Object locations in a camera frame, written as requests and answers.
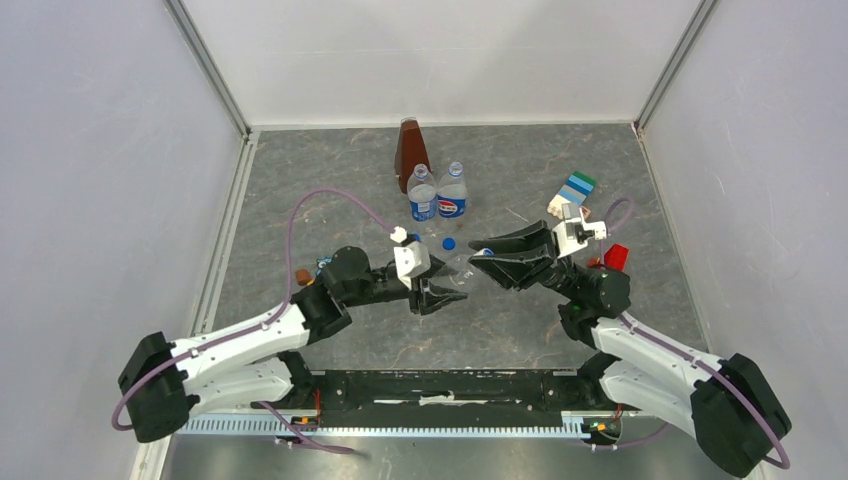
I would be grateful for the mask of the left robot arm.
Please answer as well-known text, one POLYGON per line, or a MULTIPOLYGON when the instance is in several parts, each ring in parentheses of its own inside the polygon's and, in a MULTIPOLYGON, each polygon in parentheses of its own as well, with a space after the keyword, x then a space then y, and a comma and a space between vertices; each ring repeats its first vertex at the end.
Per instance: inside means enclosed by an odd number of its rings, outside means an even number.
POLYGON ((119 375, 113 427, 150 443, 195 415, 238 404, 283 400, 302 407, 313 397, 314 381, 300 348, 351 325, 351 307, 405 301, 412 313, 429 315, 466 299, 467 293, 440 285, 451 271, 420 243, 396 248, 394 260, 379 268, 362 249, 348 246, 265 313, 178 340, 149 334, 119 375))

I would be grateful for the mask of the clear unlabelled plastic bottle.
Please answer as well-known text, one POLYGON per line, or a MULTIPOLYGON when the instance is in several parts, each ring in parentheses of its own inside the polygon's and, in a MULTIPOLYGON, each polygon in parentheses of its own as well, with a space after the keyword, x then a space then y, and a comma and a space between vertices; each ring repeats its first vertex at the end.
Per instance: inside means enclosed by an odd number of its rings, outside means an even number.
POLYGON ((474 267, 471 255, 460 254, 446 260, 431 277, 431 281, 440 287, 471 293, 482 288, 487 277, 474 267))

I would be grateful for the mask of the Pepsi bottle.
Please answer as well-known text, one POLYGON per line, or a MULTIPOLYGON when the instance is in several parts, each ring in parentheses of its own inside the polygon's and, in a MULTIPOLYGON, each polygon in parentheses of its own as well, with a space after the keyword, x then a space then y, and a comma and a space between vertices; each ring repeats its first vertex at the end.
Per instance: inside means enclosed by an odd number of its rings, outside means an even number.
POLYGON ((442 218, 458 218, 466 211, 468 190, 464 172, 463 164, 453 161, 438 182, 437 206, 442 218))
POLYGON ((417 164, 407 180, 411 216, 417 222, 432 219, 437 213, 437 186, 430 169, 417 164))

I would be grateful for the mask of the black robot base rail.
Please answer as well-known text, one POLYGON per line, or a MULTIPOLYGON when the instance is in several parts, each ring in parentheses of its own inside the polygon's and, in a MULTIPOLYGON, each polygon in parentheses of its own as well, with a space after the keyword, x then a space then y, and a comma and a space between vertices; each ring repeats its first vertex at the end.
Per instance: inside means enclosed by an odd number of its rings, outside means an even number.
POLYGON ((324 370, 284 353, 292 389, 272 402, 308 433, 483 436, 572 433, 609 445, 631 407, 588 374, 556 369, 324 370))

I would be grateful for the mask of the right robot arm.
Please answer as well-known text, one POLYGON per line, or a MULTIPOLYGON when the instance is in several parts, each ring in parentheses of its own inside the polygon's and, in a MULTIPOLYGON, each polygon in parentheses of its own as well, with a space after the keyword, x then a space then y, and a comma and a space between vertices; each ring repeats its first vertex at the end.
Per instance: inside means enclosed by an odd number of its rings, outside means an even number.
POLYGON ((595 350, 579 370, 580 400, 635 407, 689 435, 726 473, 744 478, 760 463, 787 470, 782 439, 791 421, 759 366, 742 354, 700 351, 637 320, 628 309, 630 278, 572 256, 608 235, 604 222, 581 218, 554 227, 538 221, 494 238, 472 240, 471 264, 504 289, 541 285, 566 298, 566 335, 595 350))

